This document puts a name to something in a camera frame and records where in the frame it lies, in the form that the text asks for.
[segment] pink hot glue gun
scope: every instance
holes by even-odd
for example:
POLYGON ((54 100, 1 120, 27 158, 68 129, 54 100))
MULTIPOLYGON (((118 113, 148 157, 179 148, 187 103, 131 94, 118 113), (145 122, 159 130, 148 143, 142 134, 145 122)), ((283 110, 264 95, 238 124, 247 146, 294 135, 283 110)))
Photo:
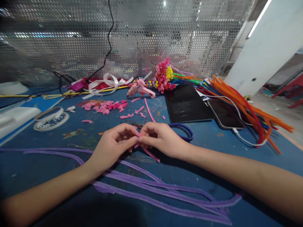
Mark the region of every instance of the pink hot glue gun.
POLYGON ((136 83, 129 89, 126 97, 133 96, 137 92, 140 92, 142 95, 148 94, 151 98, 155 98, 156 97, 155 93, 144 87, 144 85, 145 85, 144 80, 138 79, 136 83))

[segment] blue table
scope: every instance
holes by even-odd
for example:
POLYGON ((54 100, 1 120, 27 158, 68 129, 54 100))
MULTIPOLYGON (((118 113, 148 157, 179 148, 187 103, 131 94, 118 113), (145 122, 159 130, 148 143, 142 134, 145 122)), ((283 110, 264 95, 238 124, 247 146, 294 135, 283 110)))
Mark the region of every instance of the blue table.
MULTIPOLYGON (((127 90, 118 90, 112 95, 104 97, 92 97, 95 100, 125 100, 127 90)), ((169 123, 165 99, 157 97, 148 99, 148 104, 157 122, 169 123)), ((19 135, 7 142, 6 148, 41 148, 41 147, 62 147, 78 148, 81 146, 93 148, 101 138, 99 133, 126 122, 146 123, 150 117, 146 108, 143 109, 146 118, 135 114, 128 119, 120 119, 121 115, 134 113, 136 109, 145 106, 144 99, 128 102, 125 111, 111 111, 109 115, 86 111, 81 108, 84 101, 81 97, 75 97, 61 101, 57 106, 64 109, 76 106, 76 113, 70 113, 70 118, 62 126, 46 132, 33 130, 33 125, 26 128, 19 135), (82 120, 92 120, 93 124, 81 123, 82 120), (78 135, 64 139, 66 133, 77 131, 78 135)), ((265 163, 269 163, 293 173, 303 176, 303 153, 295 145, 285 139, 278 132, 273 132, 273 140, 281 149, 283 155, 277 155, 269 145, 260 148, 250 148, 243 144, 231 131, 222 130, 215 121, 198 122, 186 124, 194 132, 192 144, 213 149, 219 152, 244 156, 265 163)), ((246 128, 240 132, 241 136, 249 141, 255 141, 252 133, 246 128)), ((128 160, 149 172, 153 173, 166 183, 200 188, 209 192, 216 200, 226 200, 239 192, 239 188, 220 179, 219 177, 192 166, 188 163, 166 157, 156 149, 151 150, 160 163, 142 163, 135 160, 128 160)), ((89 154, 76 153, 84 161, 89 154)), ((75 160, 44 154, 22 154, 20 152, 0 153, 1 192, 4 197, 22 192, 47 180, 50 180, 64 172, 78 166, 75 160)), ((130 169, 124 165, 115 165, 114 169, 134 176, 148 179, 143 174, 130 169)), ((98 180, 136 193, 141 193, 160 200, 169 205, 179 208, 191 209, 204 212, 202 209, 184 202, 166 198, 160 195, 147 192, 141 188, 119 182, 109 178, 98 180)), ((250 195, 246 195, 235 206, 227 209, 233 226, 281 226, 289 225, 288 220, 262 202, 250 195)), ((126 198, 121 195, 103 194, 89 185, 73 195, 66 202, 55 208, 39 220, 35 226, 114 226, 118 224, 130 224, 134 226, 222 226, 194 218, 187 218, 169 213, 146 202, 126 198)))

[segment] scissors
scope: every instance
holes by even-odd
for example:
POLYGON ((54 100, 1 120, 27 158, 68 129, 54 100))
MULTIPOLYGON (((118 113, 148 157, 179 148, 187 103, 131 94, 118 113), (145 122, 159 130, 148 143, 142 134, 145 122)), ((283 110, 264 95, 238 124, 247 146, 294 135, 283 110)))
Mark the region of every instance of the scissors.
MULTIPOLYGON (((142 129, 142 127, 144 126, 143 124, 140 124, 140 123, 132 123, 132 125, 136 126, 139 129, 142 129)), ((188 132, 190 137, 184 137, 184 136, 181 136, 179 134, 177 134, 177 135, 180 136, 181 139, 183 139, 183 140, 185 140, 186 142, 189 142, 189 143, 190 143, 190 141, 193 140, 193 132, 187 126, 185 126, 183 124, 179 124, 179 123, 171 123, 171 124, 168 124, 168 125, 171 128, 172 128, 172 126, 177 126, 177 127, 185 129, 188 132)))

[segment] black tablet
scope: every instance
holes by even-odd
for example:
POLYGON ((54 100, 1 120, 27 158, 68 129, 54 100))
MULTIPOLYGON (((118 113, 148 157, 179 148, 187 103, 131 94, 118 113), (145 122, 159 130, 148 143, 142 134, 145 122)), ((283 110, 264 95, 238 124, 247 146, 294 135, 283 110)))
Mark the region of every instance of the black tablet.
POLYGON ((207 121, 215 118, 191 84, 179 85, 173 90, 165 91, 165 99, 171 123, 207 121))

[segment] concrete floor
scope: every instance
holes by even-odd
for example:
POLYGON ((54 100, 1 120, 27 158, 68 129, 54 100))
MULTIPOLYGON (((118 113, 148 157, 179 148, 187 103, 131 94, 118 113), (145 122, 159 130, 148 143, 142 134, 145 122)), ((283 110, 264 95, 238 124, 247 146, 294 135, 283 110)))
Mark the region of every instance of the concrete floor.
POLYGON ((283 128, 279 128, 278 131, 303 150, 303 105, 288 109, 296 101, 280 96, 272 99, 262 94, 254 95, 251 100, 254 102, 253 105, 255 107, 294 127, 294 133, 290 133, 283 128))

